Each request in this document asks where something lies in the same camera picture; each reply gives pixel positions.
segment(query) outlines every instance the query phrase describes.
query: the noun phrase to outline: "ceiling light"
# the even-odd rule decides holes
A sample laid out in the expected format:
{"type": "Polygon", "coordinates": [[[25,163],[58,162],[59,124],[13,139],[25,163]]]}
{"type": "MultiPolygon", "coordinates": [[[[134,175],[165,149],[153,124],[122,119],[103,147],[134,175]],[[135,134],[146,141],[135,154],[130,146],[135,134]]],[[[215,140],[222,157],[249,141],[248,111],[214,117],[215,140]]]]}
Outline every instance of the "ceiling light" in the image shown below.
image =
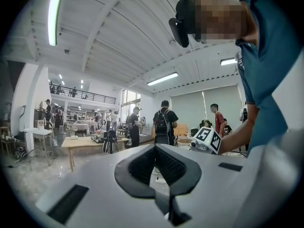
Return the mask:
{"type": "Polygon", "coordinates": [[[165,80],[168,80],[168,79],[171,79],[171,78],[175,78],[175,77],[177,77],[177,76],[178,76],[178,74],[175,72],[175,73],[173,73],[173,74],[170,74],[170,75],[167,75],[167,76],[165,76],[165,77],[156,79],[156,80],[154,80],[154,81],[152,81],[152,82],[149,82],[149,83],[147,83],[147,85],[148,85],[148,86],[152,86],[152,85],[155,85],[155,84],[160,83],[160,82],[162,82],[162,81],[165,81],[165,80]]]}
{"type": "Polygon", "coordinates": [[[224,60],[220,61],[220,65],[221,66],[229,65],[229,64],[234,64],[234,63],[237,63],[234,58],[228,58],[228,59],[224,59],[224,60]]]}
{"type": "Polygon", "coordinates": [[[48,43],[50,46],[56,46],[57,44],[57,19],[61,0],[50,0],[48,7],[47,17],[47,32],[48,43]]]}

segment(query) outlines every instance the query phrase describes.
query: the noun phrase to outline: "gray floor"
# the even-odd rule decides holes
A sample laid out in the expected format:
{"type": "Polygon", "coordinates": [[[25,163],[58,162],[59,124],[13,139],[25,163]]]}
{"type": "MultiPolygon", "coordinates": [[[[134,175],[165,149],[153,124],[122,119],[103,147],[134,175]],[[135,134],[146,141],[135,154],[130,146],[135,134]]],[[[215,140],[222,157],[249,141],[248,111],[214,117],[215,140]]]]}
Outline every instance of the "gray floor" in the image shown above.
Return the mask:
{"type": "MultiPolygon", "coordinates": [[[[3,157],[1,165],[12,189],[25,201],[36,203],[45,190],[51,187],[62,177],[70,172],[67,153],[61,149],[61,144],[67,134],[64,134],[63,128],[59,129],[53,139],[46,140],[47,150],[54,151],[55,159],[51,159],[51,165],[48,166],[44,156],[28,157],[21,163],[16,163],[13,158],[3,157]]],[[[42,143],[36,141],[35,148],[41,148],[42,143]]],[[[95,158],[101,158],[107,154],[102,152],[102,148],[90,148],[87,150],[74,151],[75,170],[81,168],[86,162],[95,158]]],[[[232,157],[241,157],[237,153],[228,153],[232,157]]],[[[155,182],[156,175],[151,175],[150,186],[160,193],[169,194],[169,187],[155,182]]]]}

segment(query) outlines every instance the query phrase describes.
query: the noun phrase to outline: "red shirt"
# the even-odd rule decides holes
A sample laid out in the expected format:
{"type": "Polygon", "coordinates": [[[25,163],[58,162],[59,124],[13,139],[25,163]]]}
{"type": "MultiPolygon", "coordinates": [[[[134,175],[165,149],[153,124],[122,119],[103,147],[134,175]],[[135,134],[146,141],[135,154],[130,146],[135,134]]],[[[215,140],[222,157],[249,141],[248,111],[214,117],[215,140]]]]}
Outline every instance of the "red shirt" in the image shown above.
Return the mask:
{"type": "Polygon", "coordinates": [[[220,125],[224,123],[224,118],[222,113],[218,112],[215,114],[215,131],[220,135],[220,125]]]}

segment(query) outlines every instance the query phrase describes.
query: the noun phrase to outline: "railing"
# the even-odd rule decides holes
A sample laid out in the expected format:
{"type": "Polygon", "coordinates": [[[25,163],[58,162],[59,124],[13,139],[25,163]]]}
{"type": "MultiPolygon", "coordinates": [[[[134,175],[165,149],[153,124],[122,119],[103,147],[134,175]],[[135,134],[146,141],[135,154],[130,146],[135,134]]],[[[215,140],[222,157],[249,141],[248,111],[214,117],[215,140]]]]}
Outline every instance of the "railing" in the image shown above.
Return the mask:
{"type": "Polygon", "coordinates": [[[94,93],[90,93],[87,91],[73,89],[73,88],[69,88],[69,87],[65,87],[65,86],[61,86],[59,89],[58,89],[58,85],[49,84],[49,86],[50,86],[51,94],[70,96],[72,98],[98,101],[98,102],[104,102],[104,103],[109,103],[109,104],[115,104],[115,102],[116,102],[116,98],[105,96],[105,95],[94,94],[94,93]]]}

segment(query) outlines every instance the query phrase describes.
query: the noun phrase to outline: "teal shirt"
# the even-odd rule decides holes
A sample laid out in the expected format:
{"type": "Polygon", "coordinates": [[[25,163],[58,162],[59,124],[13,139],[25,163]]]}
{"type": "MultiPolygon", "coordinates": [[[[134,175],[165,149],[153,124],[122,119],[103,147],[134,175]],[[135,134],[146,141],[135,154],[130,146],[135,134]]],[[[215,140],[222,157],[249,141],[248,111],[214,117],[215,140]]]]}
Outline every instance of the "teal shirt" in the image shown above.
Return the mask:
{"type": "Polygon", "coordinates": [[[243,1],[249,5],[259,31],[258,46],[236,41],[242,54],[242,63],[238,64],[238,68],[246,102],[259,108],[249,153],[253,147],[265,145],[287,130],[284,117],[271,94],[297,60],[302,45],[292,24],[274,2],[243,1]]]}

